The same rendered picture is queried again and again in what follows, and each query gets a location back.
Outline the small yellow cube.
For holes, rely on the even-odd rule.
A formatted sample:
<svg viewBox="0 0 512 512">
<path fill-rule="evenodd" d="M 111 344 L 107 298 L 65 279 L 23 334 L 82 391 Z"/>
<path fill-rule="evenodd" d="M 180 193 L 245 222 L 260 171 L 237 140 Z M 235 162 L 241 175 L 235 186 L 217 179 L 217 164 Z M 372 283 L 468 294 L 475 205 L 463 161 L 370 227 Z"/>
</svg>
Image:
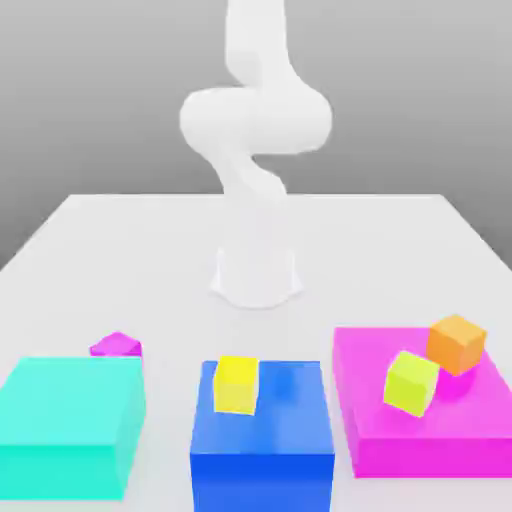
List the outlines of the small yellow cube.
<svg viewBox="0 0 512 512">
<path fill-rule="evenodd" d="M 214 410 L 254 415 L 259 396 L 259 360 L 223 355 L 213 377 Z"/>
</svg>

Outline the small magenta cube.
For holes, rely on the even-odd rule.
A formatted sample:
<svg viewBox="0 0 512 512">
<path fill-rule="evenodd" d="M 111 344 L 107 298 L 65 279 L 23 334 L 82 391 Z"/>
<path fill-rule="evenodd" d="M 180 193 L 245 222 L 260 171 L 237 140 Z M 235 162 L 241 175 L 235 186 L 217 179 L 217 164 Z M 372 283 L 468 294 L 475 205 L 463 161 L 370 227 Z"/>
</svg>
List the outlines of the small magenta cube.
<svg viewBox="0 0 512 512">
<path fill-rule="evenodd" d="M 142 357 L 142 344 L 120 331 L 103 337 L 89 347 L 89 354 L 94 357 Z"/>
</svg>

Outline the small lime cube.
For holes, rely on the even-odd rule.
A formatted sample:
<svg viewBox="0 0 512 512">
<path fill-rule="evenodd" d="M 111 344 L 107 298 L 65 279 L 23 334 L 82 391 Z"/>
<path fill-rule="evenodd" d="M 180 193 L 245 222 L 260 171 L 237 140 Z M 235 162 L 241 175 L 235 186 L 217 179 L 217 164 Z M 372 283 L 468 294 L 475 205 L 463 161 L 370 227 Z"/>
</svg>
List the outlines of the small lime cube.
<svg viewBox="0 0 512 512">
<path fill-rule="evenodd" d="M 421 418 L 436 391 L 440 366 L 409 351 L 400 351 L 390 364 L 383 402 Z"/>
</svg>

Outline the small orange cube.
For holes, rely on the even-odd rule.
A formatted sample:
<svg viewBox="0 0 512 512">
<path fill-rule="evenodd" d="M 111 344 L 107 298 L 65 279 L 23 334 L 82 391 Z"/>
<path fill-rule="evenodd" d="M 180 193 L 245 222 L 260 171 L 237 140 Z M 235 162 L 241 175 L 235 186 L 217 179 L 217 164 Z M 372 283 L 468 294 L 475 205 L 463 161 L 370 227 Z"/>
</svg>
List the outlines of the small orange cube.
<svg viewBox="0 0 512 512">
<path fill-rule="evenodd" d="M 487 331 L 453 314 L 429 329 L 426 357 L 452 376 L 461 376 L 479 364 Z"/>
</svg>

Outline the large blue box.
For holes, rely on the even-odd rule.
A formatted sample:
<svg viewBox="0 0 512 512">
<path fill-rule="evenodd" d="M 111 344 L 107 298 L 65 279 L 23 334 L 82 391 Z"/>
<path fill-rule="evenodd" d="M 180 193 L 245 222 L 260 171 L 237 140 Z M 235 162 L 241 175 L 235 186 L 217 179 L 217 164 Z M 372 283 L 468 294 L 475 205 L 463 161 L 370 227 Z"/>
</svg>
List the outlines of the large blue box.
<svg viewBox="0 0 512 512">
<path fill-rule="evenodd" d="M 201 368 L 190 444 L 194 512 L 330 512 L 335 450 L 317 361 L 263 361 L 252 415 L 218 413 Z"/>
</svg>

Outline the large cyan box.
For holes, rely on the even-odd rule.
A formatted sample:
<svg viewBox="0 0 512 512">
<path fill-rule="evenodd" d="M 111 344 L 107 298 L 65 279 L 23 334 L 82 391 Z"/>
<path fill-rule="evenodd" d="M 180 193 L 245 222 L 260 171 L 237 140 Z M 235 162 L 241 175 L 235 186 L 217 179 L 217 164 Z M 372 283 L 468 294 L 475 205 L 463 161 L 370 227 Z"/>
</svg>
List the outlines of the large cyan box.
<svg viewBox="0 0 512 512">
<path fill-rule="evenodd" d="M 0 500 L 123 498 L 146 414 L 137 357 L 24 357 L 0 387 Z"/>
</svg>

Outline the large magenta box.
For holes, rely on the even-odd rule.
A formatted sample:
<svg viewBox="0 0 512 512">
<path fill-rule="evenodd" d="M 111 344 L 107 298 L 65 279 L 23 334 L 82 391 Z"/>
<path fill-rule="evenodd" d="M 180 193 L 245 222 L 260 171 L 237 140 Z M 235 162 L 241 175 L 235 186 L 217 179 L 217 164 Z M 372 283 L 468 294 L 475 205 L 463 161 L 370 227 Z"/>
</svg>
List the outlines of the large magenta box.
<svg viewBox="0 0 512 512">
<path fill-rule="evenodd" d="M 425 354 L 425 327 L 338 327 L 332 367 L 357 478 L 511 478 L 512 390 L 488 354 L 460 377 L 439 376 L 421 418 L 383 401 L 402 350 Z"/>
</svg>

